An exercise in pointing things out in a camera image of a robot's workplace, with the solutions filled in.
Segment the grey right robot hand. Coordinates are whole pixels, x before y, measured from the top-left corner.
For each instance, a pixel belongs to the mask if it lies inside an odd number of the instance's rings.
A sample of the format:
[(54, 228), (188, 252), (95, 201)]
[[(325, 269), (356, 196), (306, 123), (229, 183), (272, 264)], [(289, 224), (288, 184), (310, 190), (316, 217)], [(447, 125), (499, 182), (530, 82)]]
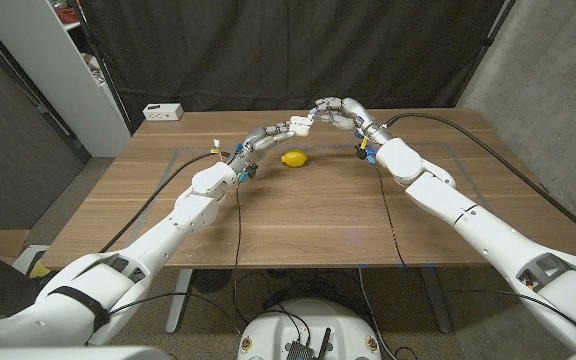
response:
[(326, 97), (318, 99), (315, 107), (309, 111), (314, 121), (328, 122), (342, 130), (351, 130), (361, 139), (355, 146), (356, 155), (370, 163), (381, 164), (386, 168), (389, 163), (385, 152), (378, 152), (393, 136), (359, 102), (352, 98)]

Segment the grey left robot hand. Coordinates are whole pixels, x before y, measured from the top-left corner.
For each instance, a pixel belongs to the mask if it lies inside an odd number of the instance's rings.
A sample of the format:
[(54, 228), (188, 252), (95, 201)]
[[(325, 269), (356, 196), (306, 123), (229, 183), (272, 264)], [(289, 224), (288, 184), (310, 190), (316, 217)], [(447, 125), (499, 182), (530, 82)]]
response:
[(288, 122), (271, 126), (258, 127), (246, 135), (244, 140), (235, 147), (226, 164), (235, 172), (240, 182), (253, 178), (257, 172), (257, 162), (261, 160), (266, 151), (292, 138), (296, 133), (289, 129)]

